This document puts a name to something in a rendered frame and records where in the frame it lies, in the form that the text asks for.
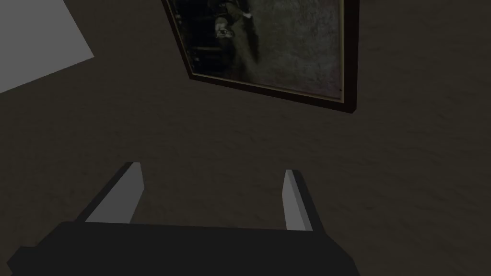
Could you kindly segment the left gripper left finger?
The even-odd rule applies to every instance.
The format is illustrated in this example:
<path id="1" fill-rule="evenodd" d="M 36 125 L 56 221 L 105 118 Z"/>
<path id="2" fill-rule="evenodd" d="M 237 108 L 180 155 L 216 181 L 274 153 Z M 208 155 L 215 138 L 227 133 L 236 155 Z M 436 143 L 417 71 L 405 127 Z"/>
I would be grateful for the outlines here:
<path id="1" fill-rule="evenodd" d="M 139 162 L 126 162 L 75 219 L 76 222 L 130 223 L 144 191 Z"/>

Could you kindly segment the dark framed wall picture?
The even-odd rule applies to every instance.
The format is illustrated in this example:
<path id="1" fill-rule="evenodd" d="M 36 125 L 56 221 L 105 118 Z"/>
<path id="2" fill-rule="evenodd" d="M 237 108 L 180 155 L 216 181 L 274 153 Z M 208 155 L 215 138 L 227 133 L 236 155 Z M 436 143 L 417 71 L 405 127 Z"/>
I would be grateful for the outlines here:
<path id="1" fill-rule="evenodd" d="M 161 0 L 191 80 L 353 113 L 360 0 Z"/>

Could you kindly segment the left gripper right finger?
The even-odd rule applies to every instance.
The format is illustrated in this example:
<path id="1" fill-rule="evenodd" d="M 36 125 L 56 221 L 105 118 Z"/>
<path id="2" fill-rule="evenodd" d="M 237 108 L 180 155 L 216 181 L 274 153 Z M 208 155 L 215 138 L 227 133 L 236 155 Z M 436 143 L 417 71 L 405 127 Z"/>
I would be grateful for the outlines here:
<path id="1" fill-rule="evenodd" d="M 285 171 L 281 197 L 287 230 L 325 231 L 299 170 Z"/>

